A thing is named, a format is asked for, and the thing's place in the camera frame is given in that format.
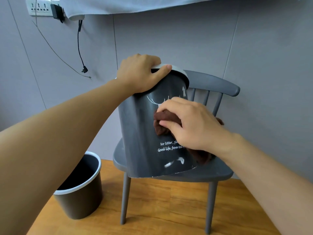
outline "hand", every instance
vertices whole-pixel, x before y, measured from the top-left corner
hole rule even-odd
[[[129,87],[133,94],[150,90],[172,69],[171,65],[165,65],[151,73],[151,68],[160,63],[161,59],[157,56],[133,55],[122,61],[116,78]]]
[[[182,126],[175,122],[160,121],[160,125],[168,128],[180,145],[216,156],[228,152],[226,150],[231,145],[232,133],[224,129],[204,105],[173,97],[161,104],[157,112],[165,109],[182,121]]]

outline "brown cloth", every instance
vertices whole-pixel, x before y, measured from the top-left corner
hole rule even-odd
[[[154,118],[153,126],[154,126],[154,129],[155,129],[156,134],[158,136],[171,133],[168,128],[160,125],[160,120],[173,121],[173,122],[178,123],[180,126],[182,126],[182,121],[180,120],[180,118],[178,118],[178,116],[176,114],[174,114],[168,110],[163,110],[161,112],[155,112],[153,118]],[[219,118],[216,118],[216,119],[221,125],[224,125],[224,122],[221,119],[219,119]],[[201,165],[208,163],[213,158],[213,155],[211,153],[206,152],[206,151],[193,150],[193,149],[188,149],[188,148],[186,148],[186,149],[196,159],[196,161]]]

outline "person's right arm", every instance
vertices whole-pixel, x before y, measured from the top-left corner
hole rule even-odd
[[[313,184],[224,129],[205,106],[174,97],[158,109],[175,113],[182,126],[160,121],[177,142],[221,158],[242,180],[282,235],[312,234]]]

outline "person's left arm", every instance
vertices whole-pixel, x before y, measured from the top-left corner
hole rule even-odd
[[[0,233],[26,234],[117,106],[171,70],[160,58],[123,60],[117,78],[0,132]]]

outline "forearm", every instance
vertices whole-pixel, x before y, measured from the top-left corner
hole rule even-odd
[[[0,208],[7,213],[1,215],[0,227],[6,233],[27,231],[110,114],[130,95],[112,80],[0,133]]]
[[[232,150],[219,155],[240,177],[283,235],[313,231],[313,185],[234,135]]]

